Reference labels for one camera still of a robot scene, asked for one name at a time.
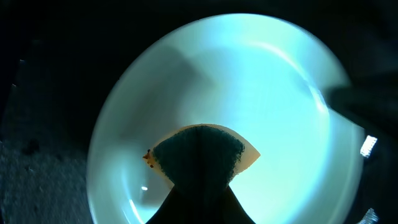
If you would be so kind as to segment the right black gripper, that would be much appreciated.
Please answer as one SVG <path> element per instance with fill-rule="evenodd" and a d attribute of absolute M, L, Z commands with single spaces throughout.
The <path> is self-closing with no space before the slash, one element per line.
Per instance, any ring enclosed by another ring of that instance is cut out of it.
<path fill-rule="evenodd" d="M 376 136 L 397 142 L 397 72 L 358 78 L 334 87 L 328 104 L 340 115 Z"/>

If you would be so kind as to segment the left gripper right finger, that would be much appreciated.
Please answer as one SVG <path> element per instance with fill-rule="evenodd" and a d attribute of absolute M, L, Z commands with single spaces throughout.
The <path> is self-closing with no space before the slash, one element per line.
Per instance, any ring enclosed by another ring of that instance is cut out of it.
<path fill-rule="evenodd" d="M 205 224 L 254 224 L 230 186 L 215 201 L 204 206 L 198 222 Z"/>

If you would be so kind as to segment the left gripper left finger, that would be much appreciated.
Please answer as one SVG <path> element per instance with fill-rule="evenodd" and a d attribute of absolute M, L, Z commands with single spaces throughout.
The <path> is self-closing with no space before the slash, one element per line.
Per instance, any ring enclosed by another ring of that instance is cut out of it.
<path fill-rule="evenodd" d="M 173 187 L 158 211 L 146 224 L 196 223 L 196 211 L 195 204 Z"/>

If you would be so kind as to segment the green yellow sponge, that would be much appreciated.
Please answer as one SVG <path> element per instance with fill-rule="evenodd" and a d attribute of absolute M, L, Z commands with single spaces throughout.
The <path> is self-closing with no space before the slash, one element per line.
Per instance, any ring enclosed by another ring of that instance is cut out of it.
<path fill-rule="evenodd" d="M 172 188 L 194 198 L 223 193 L 261 153 L 242 135 L 216 124 L 189 125 L 147 150 L 142 159 Z"/>

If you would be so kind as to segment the light blue plate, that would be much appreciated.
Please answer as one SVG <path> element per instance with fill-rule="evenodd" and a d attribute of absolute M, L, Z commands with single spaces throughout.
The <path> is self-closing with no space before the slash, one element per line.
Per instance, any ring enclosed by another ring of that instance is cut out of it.
<path fill-rule="evenodd" d="M 348 85 L 322 42 L 274 17 L 227 14 L 169 33 L 128 67 L 98 116 L 86 178 L 93 221 L 147 222 L 169 186 L 143 155 L 184 126 L 210 123 L 260 153 L 231 182 L 254 222 L 343 223 L 364 131 L 326 97 Z"/>

